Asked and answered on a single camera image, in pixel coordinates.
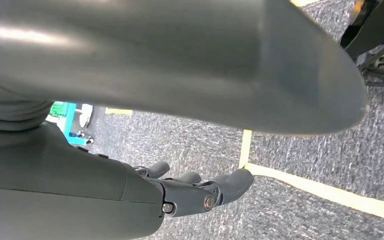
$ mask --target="chair wheel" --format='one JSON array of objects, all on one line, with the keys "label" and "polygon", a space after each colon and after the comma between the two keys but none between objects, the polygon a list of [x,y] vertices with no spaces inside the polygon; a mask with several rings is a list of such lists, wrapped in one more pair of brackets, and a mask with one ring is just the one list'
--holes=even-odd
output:
[{"label": "chair wheel", "polygon": [[93,144],[94,142],[95,142],[95,139],[90,136],[87,138],[86,144]]}]

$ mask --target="robotic hand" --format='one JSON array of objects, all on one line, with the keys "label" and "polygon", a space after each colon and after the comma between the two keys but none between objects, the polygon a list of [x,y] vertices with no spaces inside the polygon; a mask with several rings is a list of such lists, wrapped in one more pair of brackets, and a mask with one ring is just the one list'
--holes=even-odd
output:
[{"label": "robotic hand", "polygon": [[201,182],[196,172],[188,172],[179,178],[162,177],[170,170],[166,162],[158,162],[150,168],[135,167],[146,180],[158,186],[163,194],[162,211],[168,217],[201,214],[239,199],[252,185],[253,175],[246,169],[231,175],[220,175],[212,181]]}]

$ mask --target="gray carpet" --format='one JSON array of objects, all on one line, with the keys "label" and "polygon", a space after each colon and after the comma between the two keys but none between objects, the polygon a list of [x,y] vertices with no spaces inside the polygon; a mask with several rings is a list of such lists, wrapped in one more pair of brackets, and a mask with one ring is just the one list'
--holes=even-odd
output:
[{"label": "gray carpet", "polygon": [[[353,0],[304,7],[336,40],[348,25]],[[254,132],[250,162],[353,193],[384,200],[384,88],[368,89],[364,122],[318,137]],[[242,130],[167,115],[94,113],[88,131],[94,153],[131,165],[167,161],[167,176],[187,171],[204,179],[239,163]],[[257,177],[238,202],[208,214],[166,219],[148,240],[384,240],[384,219],[332,203],[276,180]]]}]

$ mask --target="metal bolt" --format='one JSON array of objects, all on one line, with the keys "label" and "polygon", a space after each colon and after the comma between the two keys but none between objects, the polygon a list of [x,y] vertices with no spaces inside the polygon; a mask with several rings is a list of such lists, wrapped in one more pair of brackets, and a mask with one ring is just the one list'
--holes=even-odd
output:
[{"label": "metal bolt", "polygon": [[214,204],[216,204],[216,200],[213,195],[208,195],[204,199],[204,209],[209,211],[214,208]]},{"label": "metal bolt", "polygon": [[172,204],[170,204],[170,203],[164,203],[163,205],[162,205],[162,211],[164,212],[164,213],[166,213],[166,214],[169,214],[169,213],[171,213],[171,212],[173,212],[173,209],[174,209],[175,207],[172,205]]}]

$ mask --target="yellow tape line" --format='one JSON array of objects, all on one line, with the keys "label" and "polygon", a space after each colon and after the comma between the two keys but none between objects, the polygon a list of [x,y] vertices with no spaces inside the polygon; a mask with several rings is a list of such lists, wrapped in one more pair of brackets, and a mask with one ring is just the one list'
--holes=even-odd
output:
[{"label": "yellow tape line", "polygon": [[384,218],[384,201],[252,163],[246,163],[245,168],[253,175],[274,178],[320,198]]},{"label": "yellow tape line", "polygon": [[253,136],[253,131],[243,130],[242,135],[242,146],[240,148],[240,158],[239,158],[239,168],[243,168],[250,157],[250,148],[251,148],[251,138]]},{"label": "yellow tape line", "polygon": [[105,114],[120,114],[120,115],[128,115],[131,116],[133,114],[133,110],[128,109],[117,109],[117,108],[105,108]]},{"label": "yellow tape line", "polygon": [[290,0],[295,6],[302,7],[308,4],[318,2],[319,0]]}]

